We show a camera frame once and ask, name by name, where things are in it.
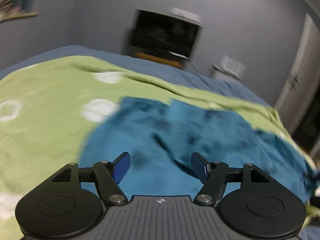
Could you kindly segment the black monitor screen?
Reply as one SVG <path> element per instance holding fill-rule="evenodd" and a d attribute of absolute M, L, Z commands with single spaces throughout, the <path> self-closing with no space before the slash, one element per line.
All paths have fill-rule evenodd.
<path fill-rule="evenodd" d="M 138 9 L 128 45 L 155 56 L 189 60 L 202 27 L 190 21 Z"/>

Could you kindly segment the wooden monitor desk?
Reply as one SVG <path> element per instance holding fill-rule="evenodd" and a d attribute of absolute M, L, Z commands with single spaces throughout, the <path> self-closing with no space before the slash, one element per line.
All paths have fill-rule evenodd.
<path fill-rule="evenodd" d="M 146 54 L 146 53 L 142 53 L 142 52 L 137 52 L 137 53 L 134 54 L 134 56 L 136 58 L 138 58 L 138 59 L 152 61 L 152 62 L 155 62 L 155 63 L 172 66 L 172 67 L 175 67 L 177 69 L 182 69 L 182 64 L 179 63 L 178 61 L 167 60 L 167 59 L 163 59 L 161 57 L 152 56 L 152 55 L 149 55 L 149 54 Z"/>

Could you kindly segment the white door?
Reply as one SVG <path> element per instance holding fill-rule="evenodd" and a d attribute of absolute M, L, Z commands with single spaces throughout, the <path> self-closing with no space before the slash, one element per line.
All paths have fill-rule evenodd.
<path fill-rule="evenodd" d="M 290 72 L 298 74 L 298 85 L 290 87 L 288 77 L 275 104 L 285 129 L 293 134 L 306 114 L 319 87 L 319 29 L 309 14 Z"/>

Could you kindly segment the white wifi router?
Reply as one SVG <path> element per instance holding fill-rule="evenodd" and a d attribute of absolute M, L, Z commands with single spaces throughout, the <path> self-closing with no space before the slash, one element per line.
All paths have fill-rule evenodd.
<path fill-rule="evenodd" d="M 223 70 L 226 70 L 229 74 L 233 74 L 239 77 L 242 76 L 246 68 L 241 62 L 236 61 L 233 58 L 228 57 L 227 55 L 223 56 L 220 66 L 222 67 Z"/>

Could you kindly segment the blue bed sheet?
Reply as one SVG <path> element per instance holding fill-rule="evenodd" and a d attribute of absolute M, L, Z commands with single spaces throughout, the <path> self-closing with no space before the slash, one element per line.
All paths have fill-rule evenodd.
<path fill-rule="evenodd" d="M 215 80 L 211 77 L 194 74 L 191 72 L 184 72 L 172 66 L 159 64 L 143 59 L 137 59 L 130 56 L 119 55 L 115 53 L 108 53 L 102 50 L 89 49 L 84 46 L 72 45 L 53 49 L 45 53 L 28 58 L 11 67 L 1 70 L 1 79 L 10 73 L 29 67 L 33 64 L 59 59 L 67 56 L 91 56 L 107 61 L 118 67 L 125 68 L 134 72 L 145 75 L 150 75 L 188 88 L 197 88 L 207 90 L 209 92 L 217 93 L 222 96 L 242 99 L 261 105 L 268 106 L 261 97 L 249 90 L 246 86 L 236 83 L 234 81 Z"/>

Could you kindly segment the teal hooded jacket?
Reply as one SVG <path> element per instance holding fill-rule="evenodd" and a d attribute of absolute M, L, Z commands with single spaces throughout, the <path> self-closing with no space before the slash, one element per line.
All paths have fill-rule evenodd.
<path fill-rule="evenodd" d="M 178 100 L 124 98 L 119 111 L 91 133 L 80 165 L 112 161 L 123 152 L 131 157 L 120 183 L 127 197 L 194 197 L 202 186 L 191 168 L 194 152 L 230 167 L 253 163 L 304 202 L 318 187 L 315 170 L 281 135 L 253 129 L 238 113 Z"/>

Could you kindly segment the light green fleece blanket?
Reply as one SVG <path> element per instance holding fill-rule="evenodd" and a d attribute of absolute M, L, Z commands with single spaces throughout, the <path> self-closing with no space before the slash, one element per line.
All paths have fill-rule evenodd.
<path fill-rule="evenodd" d="M 316 172 L 269 105 L 175 85 L 96 57 L 62 57 L 1 79 L 1 239 L 22 237 L 17 202 L 65 164 L 82 167 L 91 133 L 127 97 L 238 113 L 253 129 L 281 135 Z"/>

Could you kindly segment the beige patterned cloth bundle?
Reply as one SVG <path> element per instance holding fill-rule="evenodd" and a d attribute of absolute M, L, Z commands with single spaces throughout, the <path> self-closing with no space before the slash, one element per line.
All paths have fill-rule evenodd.
<path fill-rule="evenodd" d="M 0 0 L 0 20 L 3 22 L 10 16 L 14 8 L 14 0 Z"/>

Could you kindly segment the white wall power strip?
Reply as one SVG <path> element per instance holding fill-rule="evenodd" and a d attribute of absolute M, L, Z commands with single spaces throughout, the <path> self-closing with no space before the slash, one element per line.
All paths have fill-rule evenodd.
<path fill-rule="evenodd" d="M 169 13 L 180 19 L 184 19 L 186 21 L 197 23 L 197 24 L 200 24 L 202 21 L 202 17 L 200 17 L 199 15 L 186 10 L 178 9 L 176 7 L 171 7 L 171 9 L 169 10 Z"/>

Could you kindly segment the wooden window sill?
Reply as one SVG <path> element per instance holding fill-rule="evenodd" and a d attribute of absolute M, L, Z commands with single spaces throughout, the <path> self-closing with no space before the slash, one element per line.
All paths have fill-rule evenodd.
<path fill-rule="evenodd" d="M 16 20 L 19 18 L 30 18 L 30 17 L 36 17 L 38 16 L 40 13 L 36 12 L 36 11 L 32 11 L 32 12 L 23 12 L 23 11 L 19 11 L 19 12 L 15 12 L 13 14 L 9 14 L 6 15 L 2 18 L 2 21 L 10 21 L 10 20 Z"/>

